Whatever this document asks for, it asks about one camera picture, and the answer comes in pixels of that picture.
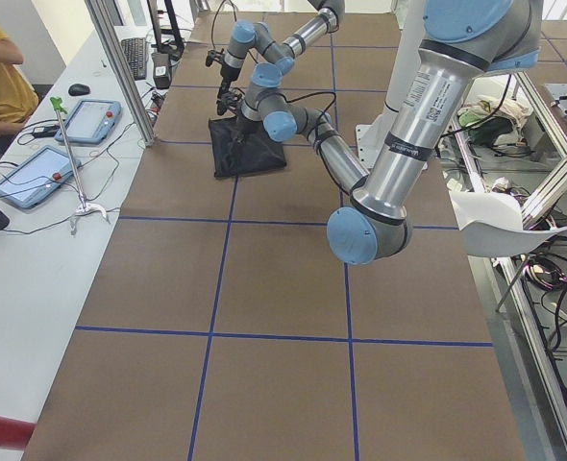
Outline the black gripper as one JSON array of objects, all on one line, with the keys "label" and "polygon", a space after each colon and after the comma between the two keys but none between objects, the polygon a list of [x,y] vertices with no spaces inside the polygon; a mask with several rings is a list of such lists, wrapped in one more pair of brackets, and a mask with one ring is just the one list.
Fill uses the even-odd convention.
[{"label": "black gripper", "polygon": [[205,64],[207,67],[211,67],[214,63],[219,63],[220,76],[221,76],[221,89],[229,89],[232,83],[234,83],[240,74],[240,64],[237,57],[231,55],[228,51],[224,49],[216,50],[211,49],[207,53]]},{"label": "black gripper", "polygon": [[222,84],[218,90],[216,107],[218,115],[223,115],[226,111],[234,114],[235,142],[245,142],[261,126],[258,111],[246,104],[245,93],[241,89],[230,88],[229,84]]}]

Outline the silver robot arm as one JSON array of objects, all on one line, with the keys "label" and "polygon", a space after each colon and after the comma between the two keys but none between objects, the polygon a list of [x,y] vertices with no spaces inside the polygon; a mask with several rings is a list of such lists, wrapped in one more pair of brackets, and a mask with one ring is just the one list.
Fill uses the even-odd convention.
[{"label": "silver robot arm", "polygon": [[262,22],[239,20],[228,46],[213,50],[228,90],[251,52],[261,56],[251,82],[234,107],[232,136],[216,142],[225,166],[237,170],[250,156],[257,132],[281,143],[305,137],[333,181],[349,197],[327,224],[333,253],[363,265],[402,251],[411,237],[405,200],[477,77],[533,67],[539,56],[543,5],[539,1],[429,1],[419,12],[424,35],[418,70],[371,168],[364,167],[322,110],[290,104],[280,85],[296,59],[321,36],[338,30],[345,5],[317,1],[311,21],[285,41]]},{"label": "silver robot arm", "polygon": [[231,86],[238,79],[246,57],[255,50],[268,63],[274,64],[283,75],[295,61],[322,36],[333,34],[345,15],[345,2],[340,0],[310,1],[316,15],[283,41],[277,41],[265,22],[237,20],[225,49],[208,51],[206,66],[221,65],[222,78],[217,93],[217,112],[225,113],[232,96]]}]

